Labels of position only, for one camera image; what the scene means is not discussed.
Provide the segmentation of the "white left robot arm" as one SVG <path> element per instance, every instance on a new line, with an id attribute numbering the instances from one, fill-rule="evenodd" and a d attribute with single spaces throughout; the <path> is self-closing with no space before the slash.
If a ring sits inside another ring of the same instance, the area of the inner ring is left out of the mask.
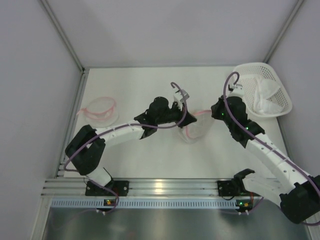
<path id="1" fill-rule="evenodd" d="M 65 154 L 74 171 L 99 188 L 112 188 L 111 174 L 100 165 L 104 150 L 131 140 L 142 140 L 158 129 L 183 128 L 197 121 L 187 110 L 186 102 L 156 97 L 148 109 L 128 123 L 106 129 L 83 126 L 67 145 Z"/>

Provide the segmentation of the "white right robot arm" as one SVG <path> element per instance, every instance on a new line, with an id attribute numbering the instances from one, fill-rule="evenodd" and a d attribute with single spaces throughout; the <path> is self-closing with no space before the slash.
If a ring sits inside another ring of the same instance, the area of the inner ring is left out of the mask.
<path id="1" fill-rule="evenodd" d="M 222 95 L 211 106 L 211 116 L 224 122 L 232 138 L 267 167 L 275 179 L 258 175 L 250 168 L 230 180 L 231 195 L 257 194 L 275 205 L 294 224 L 302 224 L 320 211 L 320 177 L 311 176 L 270 140 L 265 130 L 248 118 L 239 96 Z"/>

